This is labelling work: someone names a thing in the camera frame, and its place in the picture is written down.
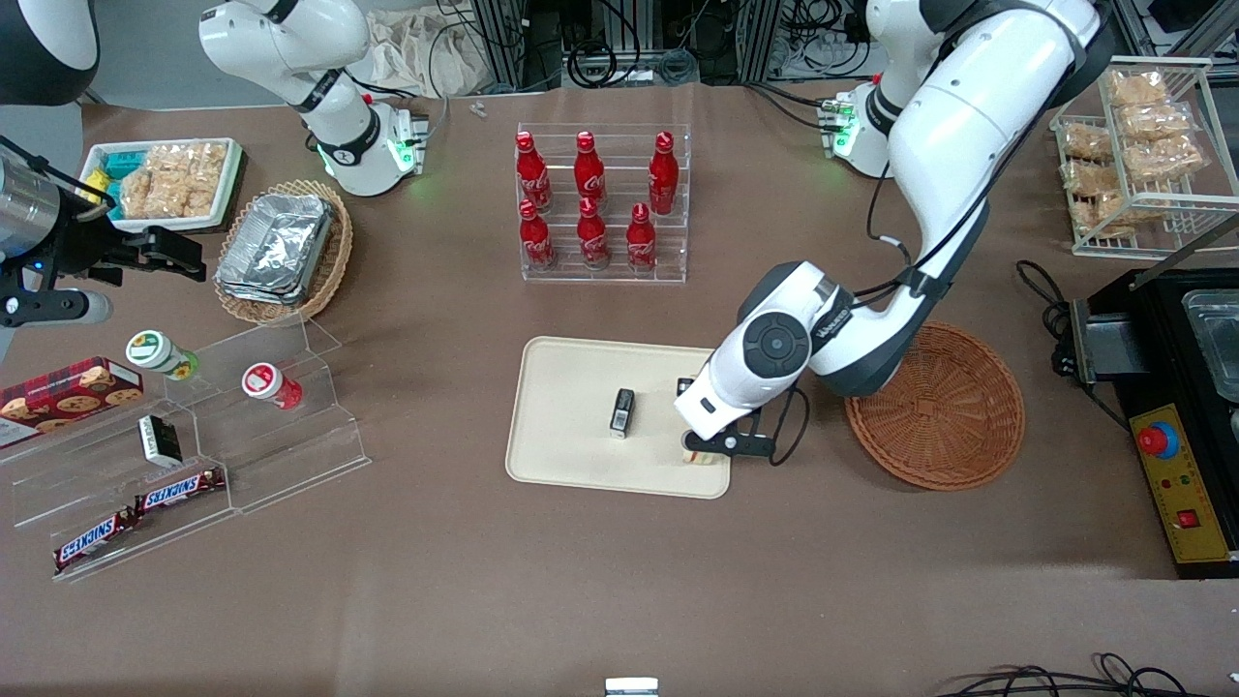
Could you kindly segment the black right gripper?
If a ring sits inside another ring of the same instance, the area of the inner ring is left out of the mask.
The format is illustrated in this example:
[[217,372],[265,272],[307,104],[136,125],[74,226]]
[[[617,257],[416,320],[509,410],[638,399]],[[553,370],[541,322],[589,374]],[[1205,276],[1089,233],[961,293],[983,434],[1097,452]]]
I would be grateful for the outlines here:
[[103,267],[105,284],[119,287],[123,269],[181,275],[196,284],[204,284],[204,262],[199,243],[178,232],[146,229],[140,239],[118,230],[112,222],[59,222],[38,248],[38,288],[55,288],[66,275],[89,277],[90,269]]

